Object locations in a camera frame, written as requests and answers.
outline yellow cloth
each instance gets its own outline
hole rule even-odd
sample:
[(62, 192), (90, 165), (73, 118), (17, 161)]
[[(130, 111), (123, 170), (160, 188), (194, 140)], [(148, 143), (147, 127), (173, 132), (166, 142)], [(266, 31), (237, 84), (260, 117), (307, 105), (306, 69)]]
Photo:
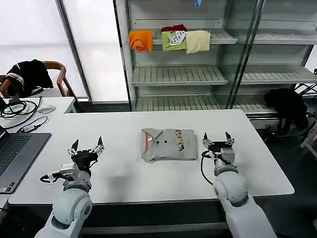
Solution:
[(152, 51), (153, 49), (153, 31), (133, 31), (129, 34), (131, 49), (136, 48), (138, 53), (142, 51)]
[(209, 51), (210, 32), (207, 31), (187, 31), (186, 32), (186, 54), (200, 51)]

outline white curtain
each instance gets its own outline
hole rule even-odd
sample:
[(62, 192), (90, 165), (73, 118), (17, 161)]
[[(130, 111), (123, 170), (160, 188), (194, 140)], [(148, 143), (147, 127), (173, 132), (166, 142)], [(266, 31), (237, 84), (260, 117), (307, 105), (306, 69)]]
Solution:
[(93, 101), (128, 102), (113, 1), (64, 0), (64, 5)]
[[(0, 74), (25, 60), (65, 65), (76, 96), (86, 97), (54, 0), (0, 1)], [(56, 86), (57, 72), (49, 72)]]

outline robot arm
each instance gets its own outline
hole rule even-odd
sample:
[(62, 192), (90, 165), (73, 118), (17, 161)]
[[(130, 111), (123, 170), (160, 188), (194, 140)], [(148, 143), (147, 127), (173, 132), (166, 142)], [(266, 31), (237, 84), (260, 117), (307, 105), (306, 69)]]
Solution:
[(276, 238), (264, 211), (248, 192), (245, 179), (234, 165), (234, 139), (226, 132), (227, 141), (212, 142), (205, 134), (203, 145), (208, 149), (203, 158), (214, 158), (216, 176), (214, 190), (220, 200), (229, 229), (234, 238)]
[(64, 179), (63, 193), (53, 203), (53, 211), (45, 226), (35, 238), (77, 238), (90, 215), (93, 203), (88, 194), (91, 189), (91, 166), (105, 150), (101, 137), (92, 150), (77, 151), (78, 140), (68, 150), (73, 163), (64, 164), (58, 172), (41, 177), (42, 182), (53, 183)]

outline laptop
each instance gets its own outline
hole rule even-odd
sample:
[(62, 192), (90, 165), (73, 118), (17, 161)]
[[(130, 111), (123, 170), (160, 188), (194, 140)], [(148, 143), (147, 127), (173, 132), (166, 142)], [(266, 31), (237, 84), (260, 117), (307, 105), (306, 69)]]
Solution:
[(0, 126), (0, 194), (14, 192), (50, 136), (50, 133), (8, 133)]

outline laptop keyboard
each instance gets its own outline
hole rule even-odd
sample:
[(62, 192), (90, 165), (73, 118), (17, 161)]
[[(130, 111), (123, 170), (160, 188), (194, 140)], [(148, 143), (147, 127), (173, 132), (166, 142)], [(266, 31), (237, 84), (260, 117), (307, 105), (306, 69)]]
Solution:
[(0, 176), (23, 148), (31, 135), (15, 134), (0, 148)]

